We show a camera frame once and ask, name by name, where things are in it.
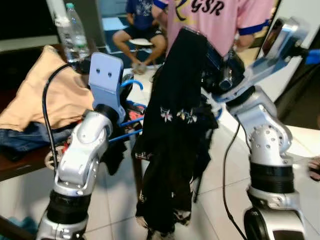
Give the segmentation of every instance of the blue shirt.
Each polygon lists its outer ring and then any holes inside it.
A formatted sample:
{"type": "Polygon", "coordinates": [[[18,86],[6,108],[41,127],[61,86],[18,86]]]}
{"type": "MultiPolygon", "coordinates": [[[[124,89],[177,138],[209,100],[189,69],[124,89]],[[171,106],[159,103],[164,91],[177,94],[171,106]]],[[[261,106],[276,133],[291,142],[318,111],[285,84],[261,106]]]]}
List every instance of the blue shirt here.
{"type": "Polygon", "coordinates": [[[137,29],[146,30],[152,26],[152,4],[153,0],[128,0],[126,3],[126,12],[134,14],[133,25],[137,29]]]}

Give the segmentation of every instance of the beige cloth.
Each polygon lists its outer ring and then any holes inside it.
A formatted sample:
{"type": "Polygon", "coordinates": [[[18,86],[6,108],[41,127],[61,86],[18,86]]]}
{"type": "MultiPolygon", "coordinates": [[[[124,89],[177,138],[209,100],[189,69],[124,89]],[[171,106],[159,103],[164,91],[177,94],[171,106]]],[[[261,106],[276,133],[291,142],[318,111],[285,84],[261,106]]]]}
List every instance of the beige cloth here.
{"type": "MultiPolygon", "coordinates": [[[[28,72],[16,97],[0,115],[0,129],[22,132],[30,122],[45,123],[42,94],[50,75],[65,62],[52,46],[45,46],[41,56],[28,72]]],[[[93,96],[71,67],[63,69],[52,80],[46,105],[50,125],[61,128],[81,119],[86,109],[92,109],[93,96]]]]}

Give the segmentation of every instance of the pink t-shirt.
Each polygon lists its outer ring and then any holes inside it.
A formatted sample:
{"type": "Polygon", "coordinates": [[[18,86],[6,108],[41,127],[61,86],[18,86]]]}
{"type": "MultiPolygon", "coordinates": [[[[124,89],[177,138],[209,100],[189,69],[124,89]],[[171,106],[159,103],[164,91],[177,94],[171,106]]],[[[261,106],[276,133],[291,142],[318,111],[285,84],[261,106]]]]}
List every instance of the pink t-shirt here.
{"type": "Polygon", "coordinates": [[[274,0],[153,0],[153,3],[161,9],[168,6],[168,51],[181,27],[188,26],[205,35],[224,56],[237,31],[250,35],[268,25],[274,0]]]}

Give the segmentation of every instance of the blue sleeve trim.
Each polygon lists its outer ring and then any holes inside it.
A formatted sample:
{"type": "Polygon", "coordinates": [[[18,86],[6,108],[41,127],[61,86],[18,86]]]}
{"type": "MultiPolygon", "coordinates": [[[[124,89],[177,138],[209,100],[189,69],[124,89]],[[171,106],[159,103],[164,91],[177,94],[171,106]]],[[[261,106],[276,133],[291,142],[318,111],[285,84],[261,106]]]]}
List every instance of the blue sleeve trim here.
{"type": "Polygon", "coordinates": [[[264,23],[259,24],[259,25],[255,25],[255,26],[250,26],[250,27],[245,27],[245,28],[239,28],[239,35],[243,36],[243,35],[250,35],[250,34],[254,34],[257,32],[260,32],[265,26],[269,25],[269,20],[265,20],[264,23]]]}
{"type": "Polygon", "coordinates": [[[161,9],[165,9],[167,4],[165,4],[164,2],[162,1],[159,1],[159,0],[153,0],[153,4],[156,5],[158,8],[161,8],[161,9]]]}

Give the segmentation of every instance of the man's leg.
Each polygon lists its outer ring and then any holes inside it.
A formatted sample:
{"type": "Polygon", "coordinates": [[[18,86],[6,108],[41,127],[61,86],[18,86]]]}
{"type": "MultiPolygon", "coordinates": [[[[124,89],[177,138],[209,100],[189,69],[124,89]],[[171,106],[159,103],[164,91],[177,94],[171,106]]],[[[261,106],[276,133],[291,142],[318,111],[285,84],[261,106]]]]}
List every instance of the man's leg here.
{"type": "Polygon", "coordinates": [[[132,39],[131,36],[123,30],[117,31],[113,36],[112,40],[114,44],[126,55],[128,56],[134,64],[140,64],[141,62],[132,54],[130,48],[126,41],[132,39]]]}
{"type": "Polygon", "coordinates": [[[167,42],[163,35],[158,34],[150,39],[150,42],[154,45],[152,53],[143,62],[145,65],[149,65],[153,60],[157,59],[166,49],[167,42]]]}

